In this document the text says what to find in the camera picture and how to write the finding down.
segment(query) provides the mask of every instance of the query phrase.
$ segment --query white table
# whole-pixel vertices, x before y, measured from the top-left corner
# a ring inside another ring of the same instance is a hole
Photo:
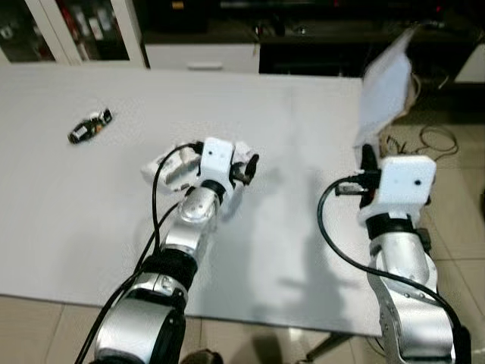
[[[261,159],[219,224],[188,315],[379,335],[365,274],[321,238],[316,205],[355,170],[360,80],[24,65],[0,67],[0,293],[100,306],[151,233],[139,168],[181,141],[245,140]],[[72,146],[108,106],[113,122]],[[161,197],[160,214],[178,196]],[[367,263],[358,199],[329,200],[334,240]]]

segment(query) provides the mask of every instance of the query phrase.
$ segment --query cabinet drawer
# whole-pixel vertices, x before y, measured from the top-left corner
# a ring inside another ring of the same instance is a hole
[[[257,74],[259,45],[156,45],[145,46],[150,68],[223,71]]]

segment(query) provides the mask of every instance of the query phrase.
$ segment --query floor tile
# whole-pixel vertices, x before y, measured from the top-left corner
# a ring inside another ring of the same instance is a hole
[[[0,297],[0,362],[44,363],[62,305]]]
[[[471,199],[481,209],[485,191],[485,168],[462,169],[462,175]]]
[[[74,362],[98,312],[99,309],[93,307],[72,305],[64,307],[58,329],[48,351],[47,364]],[[180,351],[180,358],[199,349],[200,334],[201,320],[199,318],[187,318],[186,334]],[[93,358],[94,344],[89,348],[84,362],[91,362]]]
[[[48,350],[46,363],[74,362],[98,313],[99,309],[94,307],[65,306]],[[93,359],[94,343],[89,348],[84,362],[91,362]]]
[[[457,260],[455,263],[475,303],[485,316],[485,260]]]
[[[329,334],[294,328],[271,328],[204,320],[201,345],[218,351],[225,364],[282,364],[304,359]],[[349,343],[315,360],[315,364],[354,363]]]
[[[365,337],[353,337],[350,340],[350,346],[354,354],[355,364],[386,364],[386,358],[382,355],[383,351],[373,338],[369,337],[366,340]]]
[[[182,349],[180,350],[180,360],[187,354],[203,349],[200,345],[202,336],[202,320],[200,318],[186,318],[185,337]]]
[[[392,124],[386,128],[381,134],[381,139],[389,147],[388,154],[396,154],[396,142],[401,147],[404,147],[405,152],[410,154],[415,152],[416,149],[423,147],[424,144],[419,137],[423,126],[424,124],[400,123]],[[458,143],[458,152],[456,154],[444,156],[437,160],[436,166],[438,168],[485,168],[485,142],[480,136],[482,126],[440,124],[436,127],[440,130],[446,129],[451,132]],[[423,135],[423,139],[429,145],[439,149],[446,149],[453,145],[449,137],[443,136],[435,130],[432,129],[432,131]],[[391,141],[387,143],[388,137],[391,137]],[[437,158],[443,152],[433,150],[432,148],[424,148],[419,150],[419,154]]]
[[[485,222],[463,173],[441,169],[427,213],[453,259],[485,258]]]
[[[471,334],[472,363],[485,362],[485,316],[479,310],[455,262],[436,262],[438,289]]]

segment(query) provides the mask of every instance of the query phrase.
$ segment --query black cable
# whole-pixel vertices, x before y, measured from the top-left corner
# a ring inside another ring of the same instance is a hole
[[[453,145],[450,146],[449,148],[439,148],[437,146],[430,145],[425,140],[424,135],[426,135],[428,133],[432,133],[432,132],[437,133],[437,134],[441,134],[444,137],[450,138]],[[432,149],[432,150],[435,150],[437,152],[442,152],[443,153],[442,155],[439,155],[438,157],[436,157],[434,159],[435,162],[437,162],[442,157],[454,155],[454,154],[458,153],[458,151],[460,150],[460,147],[458,146],[458,140],[456,139],[455,134],[452,133],[450,130],[446,129],[445,127],[441,127],[441,126],[437,127],[437,126],[433,126],[433,125],[424,125],[421,128],[421,130],[419,131],[419,140],[421,141],[421,143],[424,146],[417,148],[412,153],[417,154],[418,152],[420,152],[421,150],[424,150],[424,149]]]
[[[167,160],[175,153],[178,152],[181,149],[184,148],[192,148],[194,149],[195,152],[202,152],[202,143],[187,143],[183,144],[181,146],[175,147],[173,150],[171,150],[160,162],[158,165],[157,171],[155,173],[155,177],[153,180],[153,185],[152,185],[152,217],[153,217],[153,233],[149,238],[149,241],[145,245],[145,248],[143,249],[142,255],[139,257],[138,262],[136,263],[135,269],[131,276],[128,277],[128,279],[125,280],[113,294],[108,298],[106,301],[105,305],[102,307],[101,311],[98,314],[98,317],[96,317],[96,320],[92,324],[91,329],[89,330],[89,333],[84,340],[83,347],[81,347],[81,350],[79,351],[79,354],[77,355],[76,362],[75,364],[82,364],[84,358],[86,357],[86,354],[89,350],[89,347],[91,346],[92,341],[94,340],[94,337],[96,336],[96,333],[99,330],[99,326],[101,325],[102,321],[105,319],[106,314],[108,313],[109,309],[113,306],[113,303],[116,301],[116,299],[122,295],[128,288],[130,288],[131,284],[135,280],[135,278],[138,276],[140,273],[140,268],[142,266],[143,261],[145,260],[146,254],[148,253],[150,246],[152,245],[152,242],[155,238],[155,248],[154,249],[160,249],[160,227],[163,225],[169,214],[178,206],[178,203],[175,205],[171,206],[163,215],[160,221],[158,221],[157,217],[157,185],[158,185],[158,177],[160,176],[161,169],[164,167],[164,164],[167,162]]]
[[[387,271],[381,271],[380,269],[375,269],[371,267],[367,267],[366,265],[362,265],[360,263],[357,263],[355,260],[352,258],[348,257],[342,250],[339,249],[337,245],[332,241],[330,238],[329,234],[327,233],[327,229],[325,228],[324,221],[323,221],[323,210],[324,210],[324,203],[327,200],[327,197],[330,195],[330,193],[339,185],[345,182],[351,182],[351,183],[358,183],[359,176],[352,176],[352,177],[345,177],[345,178],[340,178],[339,180],[334,181],[327,189],[322,193],[320,200],[318,201],[318,207],[317,207],[317,219],[318,219],[318,227],[320,229],[321,234],[323,235],[324,239],[327,241],[327,244],[332,248],[332,250],[343,260],[348,262],[350,265],[353,265],[357,269],[360,269],[361,271],[365,271],[369,274],[372,275],[377,275],[379,277],[384,277],[388,279],[392,279],[394,281],[401,282],[403,284],[407,284],[408,286],[411,286],[417,290],[420,290],[421,292],[424,292],[428,296],[431,296],[438,304],[442,306],[442,308],[446,311],[449,319],[452,322],[453,328],[460,328],[462,326],[458,315],[456,314],[455,310],[436,292],[432,291],[428,287],[424,286],[423,284],[419,284],[417,282],[414,282],[410,279],[401,277],[399,275],[394,275],[392,273],[389,273]]]
[[[157,225],[157,229],[160,229],[161,226],[163,225],[163,223],[165,222],[165,220],[167,219],[167,217],[169,216],[169,214],[178,206],[179,204],[176,203],[175,205],[173,205],[172,207],[170,207],[166,212],[165,214],[162,216],[162,218],[160,219],[160,221],[158,222],[158,225]],[[150,246],[152,245],[153,243],[153,239],[155,237],[155,230],[153,230],[152,232],[152,235],[150,236],[149,238],[149,241],[146,243],[145,245],[145,249],[143,250],[142,252],[142,255],[139,257],[138,259],[138,262],[136,263],[135,265],[135,269],[133,271],[133,273],[137,272],[141,267],[142,267],[142,264],[143,264],[143,261],[145,260],[145,257],[146,257],[146,254],[147,252],[149,251],[150,249]]]
[[[440,148],[438,146],[433,146],[431,145],[428,141],[426,141],[426,138],[425,136],[429,133],[435,133],[435,134],[440,134],[442,135],[443,137],[447,137],[449,138],[449,140],[452,142],[452,145],[450,147],[447,147],[447,148]],[[416,155],[416,154],[421,154],[421,151],[422,150],[426,150],[426,149],[431,149],[435,152],[441,152],[442,154],[438,155],[434,161],[435,162],[438,162],[438,160],[440,160],[441,158],[443,157],[449,157],[451,155],[454,155],[456,153],[458,153],[458,151],[460,150],[460,146],[458,145],[458,139],[456,138],[456,135],[446,129],[445,127],[443,126],[436,126],[436,125],[424,125],[420,130],[419,130],[419,140],[421,141],[421,144],[423,144],[423,146],[420,146],[412,151],[407,151],[406,150],[406,144],[407,142],[404,142],[402,145],[397,141],[397,139],[393,136],[388,136],[387,139],[386,139],[386,144],[388,147],[392,147],[396,150],[396,154],[412,154],[412,155]]]
[[[131,284],[133,283],[137,275],[138,275],[138,272],[133,273],[108,298],[108,300],[106,301],[101,311],[99,311],[98,317],[96,317],[94,324],[92,324],[91,330],[89,330],[89,333],[86,339],[84,340],[83,347],[81,348],[81,350],[79,351],[79,354],[77,355],[75,364],[83,364],[83,360],[86,357],[86,354],[88,353],[89,347],[91,346],[91,343],[94,340],[96,333],[98,332],[99,326],[102,323],[102,321],[105,319],[105,316],[108,313],[109,309],[113,306],[114,301],[116,301],[116,299],[121,294],[123,294],[128,288],[130,288]]]
[[[178,206],[178,203],[174,204],[172,207],[170,207],[165,214],[162,216],[160,221],[157,223],[157,228],[160,229],[160,227],[163,225],[169,214]],[[149,238],[149,241],[145,245],[145,249],[142,252],[142,255],[139,257],[138,262],[136,263],[135,269],[133,271],[133,274],[125,280],[119,286],[116,291],[109,297],[108,301],[106,301],[105,305],[102,307],[101,311],[98,314],[98,317],[92,324],[91,329],[89,330],[89,333],[84,341],[83,347],[81,348],[77,359],[76,359],[76,364],[80,364],[83,362],[84,358],[86,357],[86,354],[89,350],[89,347],[91,346],[92,341],[94,340],[94,337],[96,333],[99,330],[99,326],[101,325],[103,319],[105,318],[106,314],[108,313],[109,309],[113,306],[114,301],[121,295],[123,294],[133,283],[134,279],[136,276],[139,274],[139,269],[142,266],[143,261],[145,260],[146,254],[150,249],[150,246],[152,245],[153,239],[155,237],[155,231],[152,232],[152,235]]]
[[[382,344],[379,342],[379,340],[375,337],[374,340],[376,340],[377,345],[379,345],[379,348],[382,349],[383,352],[386,352]]]
[[[157,217],[157,185],[158,185],[158,177],[160,176],[161,169],[164,167],[164,164],[167,160],[175,153],[184,148],[192,148],[194,151],[197,152],[200,145],[197,143],[187,143],[182,144],[181,146],[176,146],[170,153],[168,153],[158,165],[157,171],[155,172],[155,177],[153,178],[153,186],[152,186],[152,220],[153,220],[153,229],[155,231],[155,249],[160,249],[160,230],[158,229],[158,217]]]

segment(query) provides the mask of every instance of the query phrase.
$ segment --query drawer handle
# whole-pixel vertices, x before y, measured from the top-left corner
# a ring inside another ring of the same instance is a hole
[[[191,71],[221,71],[222,62],[187,62],[187,68]]]

